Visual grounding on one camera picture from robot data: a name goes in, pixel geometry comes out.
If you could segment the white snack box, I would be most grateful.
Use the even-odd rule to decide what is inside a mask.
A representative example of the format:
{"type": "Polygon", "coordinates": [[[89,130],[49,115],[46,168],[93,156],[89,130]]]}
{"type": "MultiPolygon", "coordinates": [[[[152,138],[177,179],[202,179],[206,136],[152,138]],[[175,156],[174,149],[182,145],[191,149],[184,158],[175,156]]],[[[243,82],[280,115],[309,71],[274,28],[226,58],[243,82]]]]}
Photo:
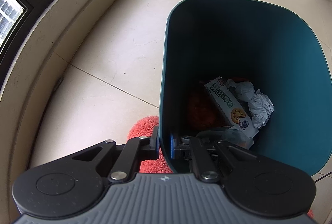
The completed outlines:
{"type": "Polygon", "coordinates": [[[204,86],[230,126],[236,127],[248,138],[253,138],[258,133],[249,113],[230,92],[221,77],[217,77],[204,86]]]}

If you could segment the red shaggy rug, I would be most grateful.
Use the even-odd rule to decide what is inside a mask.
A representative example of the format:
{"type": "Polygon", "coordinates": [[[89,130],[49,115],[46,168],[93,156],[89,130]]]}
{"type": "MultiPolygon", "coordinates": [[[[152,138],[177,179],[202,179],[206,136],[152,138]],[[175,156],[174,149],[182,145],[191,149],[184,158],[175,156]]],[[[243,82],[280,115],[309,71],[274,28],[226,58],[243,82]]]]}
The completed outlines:
{"type": "MultiPolygon", "coordinates": [[[[139,136],[152,136],[154,127],[159,126],[159,117],[148,116],[137,121],[127,135],[127,141],[139,136]]],[[[140,173],[173,173],[167,164],[161,149],[157,160],[142,161],[140,173]]]]}

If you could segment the teal plastic trash bin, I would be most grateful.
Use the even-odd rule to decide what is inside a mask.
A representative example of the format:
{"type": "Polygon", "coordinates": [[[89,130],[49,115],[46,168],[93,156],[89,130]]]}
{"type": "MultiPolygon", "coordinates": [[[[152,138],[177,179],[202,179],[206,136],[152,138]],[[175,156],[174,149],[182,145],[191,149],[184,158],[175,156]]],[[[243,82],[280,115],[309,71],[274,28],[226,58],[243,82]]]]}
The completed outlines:
{"type": "Polygon", "coordinates": [[[194,136],[225,123],[205,86],[221,77],[249,81],[274,105],[252,150],[318,173],[331,156],[331,75],[318,38],[294,12],[256,0],[183,0],[165,29],[159,137],[169,157],[172,134],[194,136]],[[206,107],[212,125],[191,122],[206,107]]]}

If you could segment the crumpled white paper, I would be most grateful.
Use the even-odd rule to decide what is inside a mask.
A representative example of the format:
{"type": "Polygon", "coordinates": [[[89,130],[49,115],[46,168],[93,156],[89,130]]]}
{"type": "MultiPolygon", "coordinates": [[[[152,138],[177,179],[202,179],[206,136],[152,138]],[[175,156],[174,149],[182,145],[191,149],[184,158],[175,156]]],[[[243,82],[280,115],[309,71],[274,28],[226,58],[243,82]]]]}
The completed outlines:
{"type": "Polygon", "coordinates": [[[274,112],[274,105],[270,98],[260,89],[255,90],[254,85],[249,81],[235,83],[232,79],[228,79],[226,86],[234,89],[237,99],[248,104],[253,126],[257,129],[265,126],[274,112]]]}

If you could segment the red plastic wrapper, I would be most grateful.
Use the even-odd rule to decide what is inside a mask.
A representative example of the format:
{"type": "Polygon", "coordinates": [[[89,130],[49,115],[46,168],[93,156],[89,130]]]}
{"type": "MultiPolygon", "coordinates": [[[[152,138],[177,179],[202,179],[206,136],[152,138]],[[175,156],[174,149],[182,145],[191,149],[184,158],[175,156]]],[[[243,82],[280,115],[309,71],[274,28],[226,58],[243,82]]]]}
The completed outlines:
{"type": "Polygon", "coordinates": [[[213,112],[206,107],[193,104],[190,106],[188,111],[191,122],[193,122],[196,126],[212,125],[216,119],[213,112]]]}

